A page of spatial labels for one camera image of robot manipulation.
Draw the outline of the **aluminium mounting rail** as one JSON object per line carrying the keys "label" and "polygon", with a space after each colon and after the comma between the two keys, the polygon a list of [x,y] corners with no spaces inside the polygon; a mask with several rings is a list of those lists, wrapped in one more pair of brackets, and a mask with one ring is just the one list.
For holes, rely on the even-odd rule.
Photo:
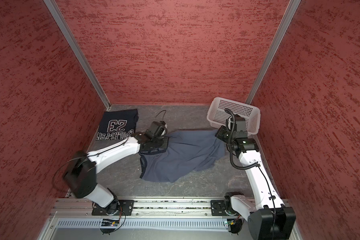
{"label": "aluminium mounting rail", "polygon": [[[211,214],[211,200],[223,198],[133,198],[122,197],[122,200],[134,200],[132,214],[128,218],[219,218]],[[118,219],[119,216],[92,216],[92,202],[87,199],[57,199],[50,211],[53,218],[107,218]]]}

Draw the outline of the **aluminium corner post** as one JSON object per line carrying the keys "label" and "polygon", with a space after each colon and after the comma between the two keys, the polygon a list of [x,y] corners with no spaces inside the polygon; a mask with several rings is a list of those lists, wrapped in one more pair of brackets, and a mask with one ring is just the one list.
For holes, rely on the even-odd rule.
{"label": "aluminium corner post", "polygon": [[251,102],[253,101],[256,93],[257,93],[257,90],[259,89],[266,73],[267,73],[267,70],[269,68],[269,66],[271,65],[272,63],[272,60],[285,36],[285,33],[299,7],[301,3],[301,0],[290,0],[289,1],[289,4],[286,8],[286,11],[281,19],[281,22],[278,26],[278,29],[274,35],[274,38],[271,42],[271,45],[267,51],[267,54],[266,54],[266,57],[263,61],[263,64],[258,72],[258,75],[254,81],[254,84],[249,92],[249,95],[246,99],[246,104],[250,105]]}
{"label": "aluminium corner post", "polygon": [[56,1],[44,0],[44,3],[47,6],[49,12],[51,13],[53,19],[55,20],[56,24],[58,25],[63,36],[65,37],[66,41],[68,42],[69,46],[71,47],[73,53],[75,54],[77,60],[79,61],[81,67],[83,68],[85,74],[87,75],[90,82],[92,83],[95,91],[97,92],[98,96],[100,97],[101,101],[103,102],[106,110],[109,110],[111,108],[112,104],[109,101],[109,99],[108,99],[105,91],[103,90],[98,78],[96,77],[94,71],[92,70],[83,51],[81,50],[77,40],[75,39],[74,34],[72,33],[66,20],[64,19],[63,14],[62,14],[61,10],[59,9]]}

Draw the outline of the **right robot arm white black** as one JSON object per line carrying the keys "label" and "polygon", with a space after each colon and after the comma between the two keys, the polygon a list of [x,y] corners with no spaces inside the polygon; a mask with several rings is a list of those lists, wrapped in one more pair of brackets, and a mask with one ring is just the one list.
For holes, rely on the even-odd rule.
{"label": "right robot arm white black", "polygon": [[296,221],[296,213],[287,207],[273,187],[265,170],[261,153],[254,139],[245,132],[230,131],[221,126],[216,137],[228,145],[230,158],[236,156],[249,179],[255,201],[241,194],[226,193],[225,204],[229,214],[239,214],[248,223],[254,240],[288,240]]}

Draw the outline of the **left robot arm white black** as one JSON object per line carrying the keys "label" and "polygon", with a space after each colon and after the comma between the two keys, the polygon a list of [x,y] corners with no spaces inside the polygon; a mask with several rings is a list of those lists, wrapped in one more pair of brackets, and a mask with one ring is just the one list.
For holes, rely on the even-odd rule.
{"label": "left robot arm white black", "polygon": [[138,132],[126,140],[106,148],[85,153],[79,151],[69,161],[63,180],[77,199],[92,201],[104,214],[114,216],[121,213],[117,196],[97,182],[97,174],[108,166],[141,152],[166,150],[169,138],[165,135],[150,137]]}

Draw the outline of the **left aluminium corner post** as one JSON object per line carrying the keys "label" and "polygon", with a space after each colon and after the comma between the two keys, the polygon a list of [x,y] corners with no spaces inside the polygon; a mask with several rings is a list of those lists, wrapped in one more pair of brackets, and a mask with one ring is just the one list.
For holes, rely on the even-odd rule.
{"label": "left aluminium corner post", "polygon": [[112,104],[109,101],[109,99],[108,99],[105,91],[103,90],[98,78],[96,77],[94,71],[92,70],[83,51],[81,50],[77,40],[75,39],[74,34],[72,33],[66,20],[64,19],[63,14],[62,14],[61,10],[59,9],[56,1],[44,0],[44,3],[47,6],[49,12],[51,13],[53,19],[55,20],[56,24],[58,25],[63,36],[65,37],[66,41],[68,42],[69,46],[71,47],[73,53],[75,54],[77,60],[79,61],[81,67],[83,68],[85,74],[87,75],[90,82],[92,83],[95,91],[97,92],[98,96],[100,97],[101,101],[103,102],[106,110],[109,110],[111,108]]}

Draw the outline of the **grey blue tank top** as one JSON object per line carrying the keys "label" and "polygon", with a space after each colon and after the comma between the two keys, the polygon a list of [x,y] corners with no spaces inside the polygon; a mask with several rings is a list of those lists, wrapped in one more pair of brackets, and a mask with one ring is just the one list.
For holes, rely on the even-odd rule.
{"label": "grey blue tank top", "polygon": [[174,183],[191,173],[212,168],[226,154],[225,144],[215,137],[217,130],[169,133],[166,149],[140,152],[140,178],[154,183]]}

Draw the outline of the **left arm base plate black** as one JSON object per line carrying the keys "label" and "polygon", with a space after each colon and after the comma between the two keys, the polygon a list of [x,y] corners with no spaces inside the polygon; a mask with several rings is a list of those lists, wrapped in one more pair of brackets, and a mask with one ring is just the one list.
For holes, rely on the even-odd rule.
{"label": "left arm base plate black", "polygon": [[109,207],[103,208],[92,202],[92,216],[130,216],[132,214],[134,204],[134,200],[118,200],[117,203],[113,201]]}

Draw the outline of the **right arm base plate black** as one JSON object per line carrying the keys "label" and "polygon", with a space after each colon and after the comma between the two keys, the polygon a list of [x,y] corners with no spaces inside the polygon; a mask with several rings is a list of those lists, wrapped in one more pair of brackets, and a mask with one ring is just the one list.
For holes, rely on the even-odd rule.
{"label": "right arm base plate black", "polygon": [[211,200],[211,214],[214,217],[227,216],[224,200]]}

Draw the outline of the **navy tank top red trim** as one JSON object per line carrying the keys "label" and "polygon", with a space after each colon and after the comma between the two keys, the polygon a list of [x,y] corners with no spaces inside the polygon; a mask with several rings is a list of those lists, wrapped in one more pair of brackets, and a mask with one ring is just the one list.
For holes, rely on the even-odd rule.
{"label": "navy tank top red trim", "polygon": [[124,140],[136,131],[138,119],[139,113],[137,109],[105,112],[95,140]]}

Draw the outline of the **right aluminium corner post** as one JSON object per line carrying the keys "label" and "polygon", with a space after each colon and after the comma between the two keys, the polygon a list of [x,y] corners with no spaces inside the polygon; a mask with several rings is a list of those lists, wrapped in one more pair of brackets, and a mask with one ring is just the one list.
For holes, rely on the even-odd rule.
{"label": "right aluminium corner post", "polygon": [[271,42],[271,45],[267,51],[267,54],[266,54],[266,57],[263,61],[263,64],[258,72],[258,75],[254,81],[254,84],[249,92],[249,95],[246,99],[246,104],[250,105],[251,102],[253,101],[256,93],[257,93],[257,90],[259,89],[266,73],[267,73],[267,70],[269,68],[269,66],[271,65],[272,63],[272,60],[285,36],[285,33],[299,7],[301,3],[301,0],[290,0],[289,1],[289,4],[286,8],[286,11],[281,19],[281,22],[278,26],[278,29],[274,35],[274,38]]}

